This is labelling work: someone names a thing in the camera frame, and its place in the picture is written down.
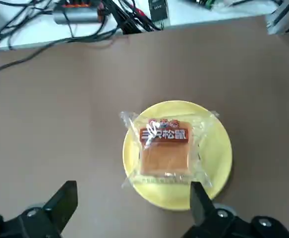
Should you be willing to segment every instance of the metal frame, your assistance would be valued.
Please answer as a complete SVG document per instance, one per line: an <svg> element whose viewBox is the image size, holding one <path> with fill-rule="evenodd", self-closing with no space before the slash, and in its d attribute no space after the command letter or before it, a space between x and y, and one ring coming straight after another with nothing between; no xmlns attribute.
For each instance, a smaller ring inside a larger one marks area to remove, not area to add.
<svg viewBox="0 0 289 238"><path fill-rule="evenodd" d="M267 16L270 34L289 32L289 0L286 0L271 15Z"/></svg>

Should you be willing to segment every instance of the red label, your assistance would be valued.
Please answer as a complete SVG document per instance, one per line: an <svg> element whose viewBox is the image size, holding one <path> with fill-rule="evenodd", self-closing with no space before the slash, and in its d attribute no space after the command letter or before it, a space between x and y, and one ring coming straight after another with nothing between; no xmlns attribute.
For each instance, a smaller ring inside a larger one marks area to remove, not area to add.
<svg viewBox="0 0 289 238"><path fill-rule="evenodd" d="M147 128L140 129L140 141L146 142L188 142L188 129L187 128L154 128L148 126Z"/></svg>

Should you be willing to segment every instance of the electronic device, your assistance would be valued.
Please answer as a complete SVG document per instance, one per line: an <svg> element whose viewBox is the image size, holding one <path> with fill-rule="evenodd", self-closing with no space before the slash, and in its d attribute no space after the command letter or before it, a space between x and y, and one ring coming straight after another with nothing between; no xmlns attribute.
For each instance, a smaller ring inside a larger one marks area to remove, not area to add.
<svg viewBox="0 0 289 238"><path fill-rule="evenodd" d="M99 0L61 0L52 15L57 24L100 23L103 4Z"/></svg>
<svg viewBox="0 0 289 238"><path fill-rule="evenodd" d="M0 238L61 238L77 204L76 181L67 181L42 208L28 209L7 222L0 216ZM195 225L182 238L289 238L289 231L274 218L257 216L248 223L215 208L199 182L191 183L190 208Z"/></svg>

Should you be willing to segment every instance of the white desk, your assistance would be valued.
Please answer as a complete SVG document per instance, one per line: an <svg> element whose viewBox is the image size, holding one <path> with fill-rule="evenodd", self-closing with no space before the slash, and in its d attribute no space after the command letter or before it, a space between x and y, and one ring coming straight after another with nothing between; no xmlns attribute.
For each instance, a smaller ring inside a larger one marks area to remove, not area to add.
<svg viewBox="0 0 289 238"><path fill-rule="evenodd" d="M19 3L28 2L28 0L5 1ZM169 6L171 27L269 14L277 9L277 5L269 0L254 0L230 8L223 8L223 3L217 3L212 10L204 9L196 4L186 2L185 0L167 0L167 2ZM148 0L136 0L136 6L150 16ZM0 4L0 26L12 19L19 10L20 8L18 7ZM90 35L95 32L98 27L98 24L72 25L75 36ZM103 28L103 32L112 30L115 27L116 21L110 16ZM15 34L12 38L12 45L19 48L32 47L66 37L70 37L70 31L67 25L57 25L51 15L42 15L28 23L23 29ZM0 49L7 49L6 47L7 39L4 39L0 43Z"/></svg>

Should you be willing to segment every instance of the screw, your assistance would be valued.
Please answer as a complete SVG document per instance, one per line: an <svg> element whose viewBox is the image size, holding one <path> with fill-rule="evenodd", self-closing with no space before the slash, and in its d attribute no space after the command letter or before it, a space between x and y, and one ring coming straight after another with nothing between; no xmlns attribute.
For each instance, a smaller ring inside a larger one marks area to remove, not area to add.
<svg viewBox="0 0 289 238"><path fill-rule="evenodd" d="M271 222L268 219L262 218L259 220L260 224L264 227L270 227L272 226Z"/></svg>
<svg viewBox="0 0 289 238"><path fill-rule="evenodd" d="M228 216L228 213L224 210L219 210L217 214L222 218L226 218Z"/></svg>
<svg viewBox="0 0 289 238"><path fill-rule="evenodd" d="M29 212L27 213L27 216L28 216L28 217L32 217L32 216L34 216L34 215L37 213L37 211L38 211L38 209L37 209L37 208L34 208L34 209L32 209L31 211L29 211Z"/></svg>

